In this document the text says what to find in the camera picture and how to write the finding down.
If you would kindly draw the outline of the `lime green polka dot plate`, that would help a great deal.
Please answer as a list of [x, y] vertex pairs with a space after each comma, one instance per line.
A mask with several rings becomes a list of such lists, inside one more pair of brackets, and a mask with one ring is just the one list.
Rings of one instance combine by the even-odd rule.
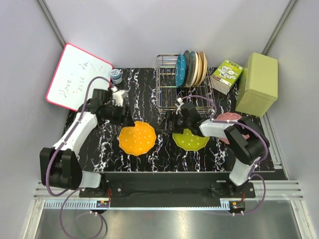
[[189, 129], [184, 129], [183, 133], [173, 133], [172, 138], [176, 145], [185, 151], [199, 151], [207, 145], [210, 139], [195, 135]]

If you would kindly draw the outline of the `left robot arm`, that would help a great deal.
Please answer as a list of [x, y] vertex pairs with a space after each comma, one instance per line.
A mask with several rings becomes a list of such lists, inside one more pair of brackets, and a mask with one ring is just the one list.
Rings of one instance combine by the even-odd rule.
[[108, 185], [102, 175], [85, 172], [78, 162], [79, 151], [100, 121], [118, 126], [134, 126], [127, 105], [128, 91], [112, 87], [94, 89], [91, 98], [85, 97], [76, 118], [67, 132], [52, 147], [44, 147], [39, 154], [41, 181], [50, 196], [58, 197], [68, 190], [90, 188], [96, 197], [103, 197]]

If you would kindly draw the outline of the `orange polka dot plate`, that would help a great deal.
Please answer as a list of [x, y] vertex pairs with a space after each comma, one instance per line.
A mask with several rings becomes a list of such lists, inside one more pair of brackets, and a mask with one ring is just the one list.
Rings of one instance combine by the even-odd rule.
[[136, 121], [135, 126], [121, 129], [118, 140], [120, 148], [126, 153], [139, 156], [149, 152], [155, 145], [155, 129], [143, 121]]

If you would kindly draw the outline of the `blue polka dot plate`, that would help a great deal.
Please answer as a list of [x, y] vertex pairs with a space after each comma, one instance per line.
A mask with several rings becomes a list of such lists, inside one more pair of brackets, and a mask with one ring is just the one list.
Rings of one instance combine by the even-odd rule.
[[179, 54], [175, 65], [175, 85], [181, 87], [185, 80], [186, 60], [183, 54]]

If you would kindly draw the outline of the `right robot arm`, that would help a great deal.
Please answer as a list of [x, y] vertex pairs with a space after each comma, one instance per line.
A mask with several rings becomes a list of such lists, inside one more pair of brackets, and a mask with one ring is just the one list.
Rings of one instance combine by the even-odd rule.
[[236, 161], [219, 190], [222, 195], [240, 196], [256, 166], [267, 158], [269, 141], [249, 117], [237, 120], [203, 118], [193, 104], [185, 103], [174, 111], [166, 111], [158, 126], [158, 130], [170, 133], [183, 133], [185, 129], [196, 136], [228, 139]]

